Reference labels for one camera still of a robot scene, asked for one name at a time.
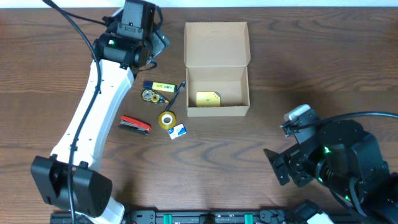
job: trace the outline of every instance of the blue and white eraser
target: blue and white eraser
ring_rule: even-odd
[[[169,135],[172,140],[186,133],[187,130],[185,129],[183,124],[179,124],[176,127],[169,129]]]

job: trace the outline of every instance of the wooden surface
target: wooden surface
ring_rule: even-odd
[[[71,9],[101,18],[115,9]],[[160,210],[291,207],[308,198],[338,208],[317,183],[281,187],[262,149],[283,151],[294,138],[283,115],[308,103],[321,117],[352,111],[398,112],[398,9],[164,9],[171,46],[159,67],[139,74],[106,141],[101,173],[122,203]],[[185,22],[248,21],[251,44],[246,117],[187,118],[185,93],[172,110],[188,133],[170,140],[157,124],[162,105],[140,97],[142,82],[185,78]],[[102,26],[78,22],[91,41]],[[48,223],[30,175],[36,155],[49,156],[65,132],[90,71],[80,36],[51,9],[0,10],[0,222]],[[152,125],[142,137],[117,128],[126,114]],[[359,119],[379,140],[391,170],[398,166],[398,123]]]

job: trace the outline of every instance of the green led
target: green led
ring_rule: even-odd
[[[329,153],[330,150],[325,146],[325,153]]]

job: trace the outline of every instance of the yellow sticky note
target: yellow sticky note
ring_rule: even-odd
[[[221,97],[215,91],[197,92],[197,107],[220,107]]]

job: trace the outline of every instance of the cardboard box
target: cardboard box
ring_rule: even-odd
[[[246,115],[250,107],[246,22],[186,23],[184,61],[188,117]],[[197,107],[198,91],[218,92],[221,107]]]

